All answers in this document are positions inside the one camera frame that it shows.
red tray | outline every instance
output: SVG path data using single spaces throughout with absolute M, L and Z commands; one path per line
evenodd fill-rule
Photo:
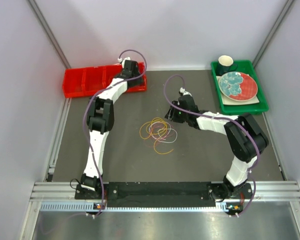
M 140 73 L 145 70 L 143 62 L 138 63 Z M 121 64 L 66 69 L 62 89 L 66 98 L 93 96 L 97 91 L 105 89 L 116 74 L 121 72 Z M 129 88 L 127 93 L 144 92 L 147 90 L 147 77 L 143 75 L 144 83 Z

green tray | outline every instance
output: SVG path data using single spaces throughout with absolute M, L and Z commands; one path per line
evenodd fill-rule
M 264 95 L 264 92 L 262 91 L 261 85 L 259 83 L 257 74 L 254 70 L 254 67 L 252 66 L 251 61 L 249 60 L 238 60 L 234 61 L 235 64 L 238 64 L 238 68 L 236 69 L 237 72 L 241 72 L 244 74 L 249 74 L 258 85 L 258 93 L 256 94 L 259 103 L 255 104 L 249 104 L 249 105 L 224 105 L 221 99 L 221 91 L 219 89 L 219 84 L 217 80 L 216 75 L 216 68 L 217 68 L 217 61 L 211 62 L 211 68 L 212 68 L 212 76 L 215 83 L 216 92 L 219 98 L 220 102 L 220 108 L 223 114 L 227 115 L 241 115 L 244 113 L 250 113 L 250 114 L 261 114 L 263 112 L 266 112 L 269 110 L 266 97 Z

rubber band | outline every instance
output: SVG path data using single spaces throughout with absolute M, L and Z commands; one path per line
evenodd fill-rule
M 141 131 L 144 127 L 145 127 L 145 131 L 148 134 L 148 136 L 143 136 L 141 133 Z M 167 138 L 172 136 L 171 132 L 172 132 L 172 134 L 175 133 L 175 138 L 172 141 L 168 141 Z M 147 121 L 146 123 L 144 123 L 139 129 L 139 135 L 143 140 L 147 140 L 150 138 L 154 139 L 153 149 L 157 154 L 160 154 L 160 155 L 169 154 L 174 149 L 171 149 L 168 152 L 159 152 L 156 149 L 156 146 L 159 143 L 172 144 L 178 138 L 177 131 L 171 126 L 170 123 L 164 121 L 160 117 L 155 117 L 154 119 L 152 119 L 152 121 Z

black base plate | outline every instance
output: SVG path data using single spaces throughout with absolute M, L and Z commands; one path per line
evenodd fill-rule
M 208 182 L 110 182 L 108 207 L 214 207 Z

white panel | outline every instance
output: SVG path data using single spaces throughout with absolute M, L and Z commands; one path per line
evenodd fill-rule
M 37 0 L 73 68 L 113 64 L 125 49 L 149 69 L 253 60 L 286 0 Z
M 0 1 L 0 240 L 17 239 L 43 180 L 64 71 L 27 2 Z
M 287 176 L 300 185 L 300 0 L 257 67 L 269 121 Z

